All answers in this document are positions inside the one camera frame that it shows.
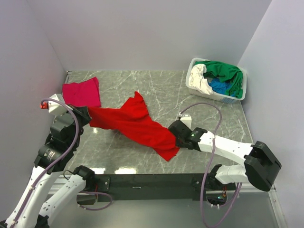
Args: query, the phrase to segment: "blue cloth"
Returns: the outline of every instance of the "blue cloth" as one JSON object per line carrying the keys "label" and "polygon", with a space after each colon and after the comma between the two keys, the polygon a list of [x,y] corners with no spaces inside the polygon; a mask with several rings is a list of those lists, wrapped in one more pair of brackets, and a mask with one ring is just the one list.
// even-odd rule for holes
{"label": "blue cloth", "polygon": [[220,82],[219,78],[212,79],[211,82],[208,82],[209,86],[212,87],[212,90],[218,94],[224,94],[226,90],[230,89],[231,83],[230,82]]}

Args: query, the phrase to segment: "black metal bar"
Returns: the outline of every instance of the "black metal bar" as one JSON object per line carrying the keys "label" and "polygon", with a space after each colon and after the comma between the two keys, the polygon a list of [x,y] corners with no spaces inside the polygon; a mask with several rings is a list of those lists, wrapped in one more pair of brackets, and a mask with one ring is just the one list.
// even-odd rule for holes
{"label": "black metal bar", "polygon": [[[107,182],[107,185],[109,185],[107,193],[114,200],[199,200],[203,173],[104,174],[95,177],[99,183],[105,178],[110,179]],[[227,190],[235,190],[235,188],[235,184],[227,185]],[[98,201],[105,202],[108,201],[108,198],[99,196]]]}

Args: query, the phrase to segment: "gray floor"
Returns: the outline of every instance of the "gray floor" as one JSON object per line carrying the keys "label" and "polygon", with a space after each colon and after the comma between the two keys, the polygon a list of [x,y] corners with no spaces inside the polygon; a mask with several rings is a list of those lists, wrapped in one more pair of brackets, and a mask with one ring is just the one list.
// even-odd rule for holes
{"label": "gray floor", "polygon": [[[91,208],[103,207],[97,203]],[[215,225],[226,208],[205,204],[207,222]],[[204,228],[200,203],[191,199],[115,201],[102,211],[85,211],[76,200],[56,217],[56,228]],[[266,192],[241,193],[230,214],[218,228],[279,228]]]}
{"label": "gray floor", "polygon": [[[180,110],[196,102],[217,105],[223,113],[218,135],[250,143],[250,132],[240,102],[225,104],[190,95],[185,85],[186,71],[75,71],[69,72],[68,83],[82,82],[96,76],[102,107],[119,108],[138,91],[148,106],[153,120],[168,127]],[[187,114],[192,116],[192,128],[213,131],[219,115],[213,107],[198,105]],[[204,172],[209,153],[180,149],[167,162],[152,148],[135,143],[117,131],[85,127],[80,146],[67,165],[73,170],[79,165],[94,169],[96,173],[192,173]],[[215,164],[231,161],[215,156]]]}

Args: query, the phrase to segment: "pink cloth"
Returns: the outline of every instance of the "pink cloth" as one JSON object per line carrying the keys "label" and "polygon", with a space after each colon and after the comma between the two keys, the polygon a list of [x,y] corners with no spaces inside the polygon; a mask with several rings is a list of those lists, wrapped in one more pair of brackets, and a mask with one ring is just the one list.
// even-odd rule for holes
{"label": "pink cloth", "polygon": [[65,103],[76,107],[101,107],[99,82],[93,77],[85,82],[62,85],[62,96]]}

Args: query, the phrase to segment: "white cloth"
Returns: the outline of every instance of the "white cloth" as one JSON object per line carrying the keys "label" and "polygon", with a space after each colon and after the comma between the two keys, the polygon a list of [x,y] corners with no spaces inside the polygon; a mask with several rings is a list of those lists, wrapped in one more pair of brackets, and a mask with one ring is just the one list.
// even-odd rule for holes
{"label": "white cloth", "polygon": [[212,88],[208,85],[207,79],[204,78],[203,74],[206,73],[207,68],[205,64],[195,65],[189,76],[189,85],[195,87],[202,94],[212,94]]}

